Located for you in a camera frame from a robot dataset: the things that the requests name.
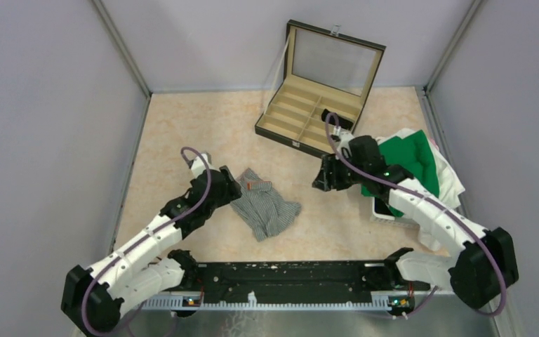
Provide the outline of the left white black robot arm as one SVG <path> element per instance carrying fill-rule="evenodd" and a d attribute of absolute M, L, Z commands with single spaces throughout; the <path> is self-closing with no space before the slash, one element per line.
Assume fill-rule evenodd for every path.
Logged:
<path fill-rule="evenodd" d="M 66 275 L 61 310 L 85 336 L 109 336 L 134 307 L 166 289 L 196 284 L 196 261 L 179 250 L 154 259 L 203 227 L 213 213 L 242 196 L 227 166 L 192 163 L 187 191 L 168 201 L 139 233 L 102 260 Z"/>

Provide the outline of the white cloth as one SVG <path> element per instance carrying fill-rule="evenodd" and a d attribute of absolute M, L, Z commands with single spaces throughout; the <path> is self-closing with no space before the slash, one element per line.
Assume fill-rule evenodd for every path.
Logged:
<path fill-rule="evenodd" d="M 378 137 L 377 142 L 379 140 L 384 140 L 390 136 Z M 440 193 L 437 198 L 442 201 L 446 206 L 452 209 L 456 209 L 461 205 L 459 196 L 465 191 L 465 187 L 460 181 L 455 170 L 452 168 L 451 164 L 439 151 L 439 148 L 437 147 L 435 142 L 428 135 L 427 138 L 430 141 L 430 147 L 437 166 L 437 177 L 439 179 L 440 187 Z"/>

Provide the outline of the black leather compartment box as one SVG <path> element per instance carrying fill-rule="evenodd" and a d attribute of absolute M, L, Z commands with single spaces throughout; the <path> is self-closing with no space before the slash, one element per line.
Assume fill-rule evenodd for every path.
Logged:
<path fill-rule="evenodd" d="M 281 145 L 321 157 L 331 152 L 325 118 L 336 114 L 354 132 L 386 47 L 298 20 L 286 24 L 281 65 L 272 94 L 255 123 L 255 133 Z"/>

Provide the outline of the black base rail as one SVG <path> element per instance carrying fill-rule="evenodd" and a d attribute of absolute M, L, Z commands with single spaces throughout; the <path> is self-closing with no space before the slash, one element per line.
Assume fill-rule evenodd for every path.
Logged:
<path fill-rule="evenodd" d="M 203 294 L 204 303 L 370 303 L 377 291 L 429 291 L 424 282 L 402 280 L 381 260 L 200 263 L 195 278 L 172 292 Z"/>

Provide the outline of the grey striped underwear orange trim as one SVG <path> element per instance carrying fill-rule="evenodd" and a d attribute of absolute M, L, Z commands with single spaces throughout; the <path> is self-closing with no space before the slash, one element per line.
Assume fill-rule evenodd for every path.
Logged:
<path fill-rule="evenodd" d="M 250 227 L 257 242 L 275 237 L 287 230 L 300 215 L 302 205 L 286 201 L 251 168 L 237 178 L 241 197 L 230 203 L 235 213 Z"/>

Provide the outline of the black underwear with beige waistband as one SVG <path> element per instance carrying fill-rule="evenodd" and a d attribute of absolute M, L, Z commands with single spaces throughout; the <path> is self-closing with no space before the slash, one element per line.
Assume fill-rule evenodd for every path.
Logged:
<path fill-rule="evenodd" d="M 352 131 L 354 122 L 350 119 L 345 118 L 341 114 L 332 112 L 328 109 L 324 109 L 321 113 L 321 120 L 327 122 L 332 126 L 339 126 L 347 131 Z"/>

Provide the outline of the green cloth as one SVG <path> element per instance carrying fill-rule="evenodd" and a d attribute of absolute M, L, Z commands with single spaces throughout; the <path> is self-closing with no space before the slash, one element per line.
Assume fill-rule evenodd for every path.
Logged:
<path fill-rule="evenodd" d="M 430 141 L 423 130 L 402 129 L 396 135 L 379 140 L 378 147 L 388 166 L 404 167 L 431 194 L 439 196 L 437 166 Z"/>

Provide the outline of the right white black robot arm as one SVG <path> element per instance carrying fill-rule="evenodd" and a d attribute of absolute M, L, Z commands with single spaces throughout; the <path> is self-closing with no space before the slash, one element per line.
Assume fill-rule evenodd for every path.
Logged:
<path fill-rule="evenodd" d="M 318 190 L 365 187 L 377 199 L 408 216 L 428 238 L 422 243 L 446 256 L 399 249 L 383 270 L 392 289 L 423 282 L 452 291 L 479 310 L 494 298 L 503 306 L 507 290 L 519 280 L 514 242 L 501 227 L 489 229 L 460 215 L 430 193 L 406 168 L 387 164 L 375 139 L 337 132 L 327 137 L 332 153 L 321 158 L 312 183 Z"/>

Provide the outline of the white basket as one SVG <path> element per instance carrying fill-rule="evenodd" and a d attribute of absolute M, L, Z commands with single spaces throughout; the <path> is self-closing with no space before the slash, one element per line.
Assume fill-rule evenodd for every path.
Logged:
<path fill-rule="evenodd" d="M 396 217 L 387 207 L 387 205 L 380 199 L 375 197 L 369 198 L 371 201 L 371 219 L 378 223 L 386 225 L 395 225 L 398 227 L 410 228 L 417 230 L 419 225 L 406 216 Z"/>

